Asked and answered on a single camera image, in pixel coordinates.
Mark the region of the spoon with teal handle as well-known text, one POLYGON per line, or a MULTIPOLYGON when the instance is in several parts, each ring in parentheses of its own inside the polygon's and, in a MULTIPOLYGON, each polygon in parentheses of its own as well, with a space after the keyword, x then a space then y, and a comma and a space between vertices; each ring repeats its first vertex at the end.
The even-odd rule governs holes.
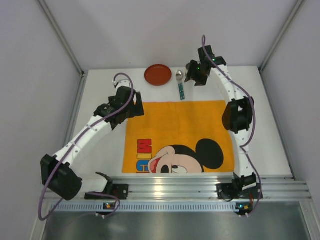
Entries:
POLYGON ((179 96, 180 100, 183 101, 185 100, 185 91, 184 91, 184 86, 183 86, 183 80, 184 80, 184 74, 181 70, 177 70, 175 73, 175 79, 178 83, 178 90, 179 90, 179 96))

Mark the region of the red round plate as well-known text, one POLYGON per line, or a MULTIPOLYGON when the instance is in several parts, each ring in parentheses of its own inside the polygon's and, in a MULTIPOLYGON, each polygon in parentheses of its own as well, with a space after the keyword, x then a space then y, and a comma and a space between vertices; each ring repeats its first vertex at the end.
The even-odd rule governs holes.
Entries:
POLYGON ((159 87, 167 84, 172 78, 171 69, 163 64, 154 64, 144 72, 144 79, 151 85, 159 87))

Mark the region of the orange Mickey Mouse placemat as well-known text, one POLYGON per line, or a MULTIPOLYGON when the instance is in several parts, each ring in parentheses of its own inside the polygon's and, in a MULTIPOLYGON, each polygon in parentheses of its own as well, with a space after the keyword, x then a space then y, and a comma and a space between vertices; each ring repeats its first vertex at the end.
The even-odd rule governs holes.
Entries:
POLYGON ((128 120, 122 172, 229 173, 235 169, 226 104, 216 101, 146 102, 144 116, 128 120))

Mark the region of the metal cup with brown band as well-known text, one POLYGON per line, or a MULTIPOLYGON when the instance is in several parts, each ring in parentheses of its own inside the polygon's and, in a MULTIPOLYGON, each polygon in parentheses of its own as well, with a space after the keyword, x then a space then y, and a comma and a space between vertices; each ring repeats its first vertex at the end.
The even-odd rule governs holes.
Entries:
POLYGON ((186 76, 188 75, 189 69, 190 69, 190 63, 188 63, 188 64, 185 66, 185 75, 186 75, 186 76))

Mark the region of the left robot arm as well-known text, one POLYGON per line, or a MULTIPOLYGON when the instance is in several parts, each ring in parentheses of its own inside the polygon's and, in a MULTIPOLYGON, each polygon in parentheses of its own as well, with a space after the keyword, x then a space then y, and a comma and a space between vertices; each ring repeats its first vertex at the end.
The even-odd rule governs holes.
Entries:
POLYGON ((72 170, 73 164, 88 160, 92 148, 125 120, 143 116, 144 108, 140 92, 131 86, 121 85, 109 102, 100 105, 86 126, 53 156, 46 154, 40 161, 44 186, 70 201, 78 194, 106 192, 112 179, 95 172, 79 176, 72 170))

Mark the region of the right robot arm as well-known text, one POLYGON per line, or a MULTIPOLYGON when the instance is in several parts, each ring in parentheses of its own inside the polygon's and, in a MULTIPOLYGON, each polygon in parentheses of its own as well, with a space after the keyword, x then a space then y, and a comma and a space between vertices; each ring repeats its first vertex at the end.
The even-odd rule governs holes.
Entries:
POLYGON ((249 144, 256 130, 254 100, 250 94, 236 83, 227 62, 215 56, 210 45, 198 49, 199 61, 191 60, 186 65, 186 80, 193 80, 196 86, 205 86, 211 74, 217 77, 216 85, 224 96, 226 108, 222 115, 223 127, 229 132, 235 156, 232 187, 221 191, 220 197, 226 201, 247 196, 261 200, 261 177, 249 156, 249 144))

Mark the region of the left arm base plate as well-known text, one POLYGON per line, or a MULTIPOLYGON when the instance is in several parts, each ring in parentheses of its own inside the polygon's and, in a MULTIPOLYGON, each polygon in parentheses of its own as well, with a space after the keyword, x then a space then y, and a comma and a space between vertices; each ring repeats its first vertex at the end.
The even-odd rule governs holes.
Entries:
POLYGON ((108 184, 103 192, 98 192, 98 194, 102 195, 94 195, 86 193, 84 195, 85 200, 112 200, 111 197, 107 196, 113 196, 118 198, 119 200, 126 200, 129 193, 129 185, 128 184, 115 184, 111 183, 108 184))

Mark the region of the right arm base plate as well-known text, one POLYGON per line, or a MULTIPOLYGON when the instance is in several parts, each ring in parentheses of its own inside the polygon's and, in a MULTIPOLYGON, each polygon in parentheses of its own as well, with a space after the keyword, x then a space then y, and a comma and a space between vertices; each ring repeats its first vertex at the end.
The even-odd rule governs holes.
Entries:
POLYGON ((242 191, 237 191, 231 183, 220 183, 216 185, 216 190, 218 194, 218 199, 230 202, 232 200, 245 199, 249 200, 253 197, 254 200, 258 198, 263 198, 262 190, 260 189, 260 184, 242 191))

